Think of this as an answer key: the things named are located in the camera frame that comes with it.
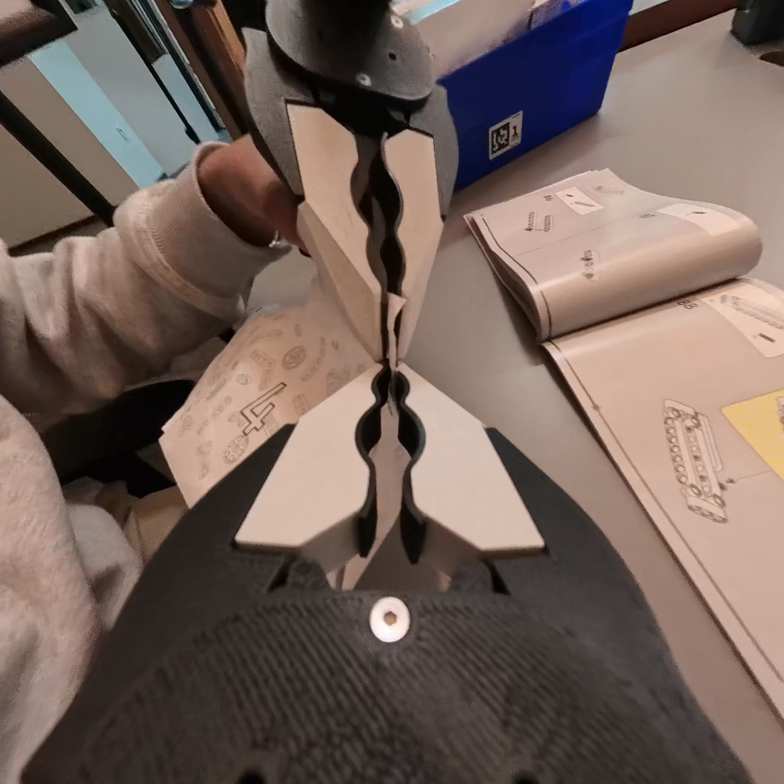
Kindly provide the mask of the black battery charging case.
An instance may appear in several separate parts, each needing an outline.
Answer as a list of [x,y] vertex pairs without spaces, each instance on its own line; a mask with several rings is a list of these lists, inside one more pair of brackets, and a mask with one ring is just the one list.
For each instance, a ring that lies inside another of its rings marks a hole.
[[739,1],[731,34],[744,45],[759,45],[782,38],[783,1]]

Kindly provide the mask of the person's left hand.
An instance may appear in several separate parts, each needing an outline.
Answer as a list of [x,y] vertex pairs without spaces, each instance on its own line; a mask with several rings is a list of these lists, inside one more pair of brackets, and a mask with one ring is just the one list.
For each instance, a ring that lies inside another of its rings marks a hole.
[[306,250],[297,230],[298,204],[250,135],[203,153],[195,171],[205,203],[240,240]]

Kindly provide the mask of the person's left forearm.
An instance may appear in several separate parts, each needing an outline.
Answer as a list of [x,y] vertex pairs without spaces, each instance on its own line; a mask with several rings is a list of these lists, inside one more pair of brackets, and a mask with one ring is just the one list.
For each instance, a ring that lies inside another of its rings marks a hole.
[[23,417],[82,413],[165,372],[241,316],[254,278],[288,250],[234,234],[195,165],[136,191],[93,237],[13,256],[2,241],[1,394]]

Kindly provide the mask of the instruction booklet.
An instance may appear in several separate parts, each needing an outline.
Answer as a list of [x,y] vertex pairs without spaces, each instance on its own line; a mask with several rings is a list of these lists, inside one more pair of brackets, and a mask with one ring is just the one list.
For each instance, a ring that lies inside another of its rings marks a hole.
[[464,220],[782,716],[782,291],[750,277],[756,224],[610,169]]

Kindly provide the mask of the white paper parts bag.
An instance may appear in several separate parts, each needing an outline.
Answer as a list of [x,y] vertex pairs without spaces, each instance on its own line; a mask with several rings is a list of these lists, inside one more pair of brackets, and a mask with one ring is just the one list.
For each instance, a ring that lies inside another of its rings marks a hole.
[[391,9],[428,43],[503,41],[553,20],[580,1],[394,1]]
[[239,502],[230,542],[301,417],[373,365],[321,294],[250,317],[164,426],[162,452],[189,512]]

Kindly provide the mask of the blue plastic bin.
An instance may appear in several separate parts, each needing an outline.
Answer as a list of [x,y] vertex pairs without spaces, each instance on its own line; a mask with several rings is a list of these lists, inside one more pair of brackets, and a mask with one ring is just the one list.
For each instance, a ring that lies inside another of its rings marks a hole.
[[595,115],[632,1],[584,1],[439,79],[459,191]]

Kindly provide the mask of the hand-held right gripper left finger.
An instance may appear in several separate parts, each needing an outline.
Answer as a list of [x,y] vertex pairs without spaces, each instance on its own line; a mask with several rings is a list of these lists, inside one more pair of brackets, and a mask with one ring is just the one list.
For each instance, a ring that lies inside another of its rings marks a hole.
[[378,523],[376,467],[391,371],[373,365],[289,434],[235,543],[316,561],[325,572],[367,557]]

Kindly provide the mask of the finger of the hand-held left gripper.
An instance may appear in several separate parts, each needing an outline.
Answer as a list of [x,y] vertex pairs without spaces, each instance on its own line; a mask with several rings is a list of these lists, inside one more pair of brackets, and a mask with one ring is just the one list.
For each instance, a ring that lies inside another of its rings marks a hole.
[[371,163],[369,193],[384,358],[400,361],[416,331],[444,227],[434,140],[414,130],[385,135]]
[[370,229],[351,191],[358,139],[319,107],[288,106],[303,201],[297,229],[325,288],[374,361],[388,361],[383,285],[368,259]]

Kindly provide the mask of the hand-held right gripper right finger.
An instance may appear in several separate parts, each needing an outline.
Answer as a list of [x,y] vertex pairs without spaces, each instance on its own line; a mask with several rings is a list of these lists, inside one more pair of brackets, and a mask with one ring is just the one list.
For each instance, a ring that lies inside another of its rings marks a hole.
[[407,366],[395,373],[394,399],[409,457],[399,515],[409,563],[452,576],[465,563],[543,552],[484,424]]

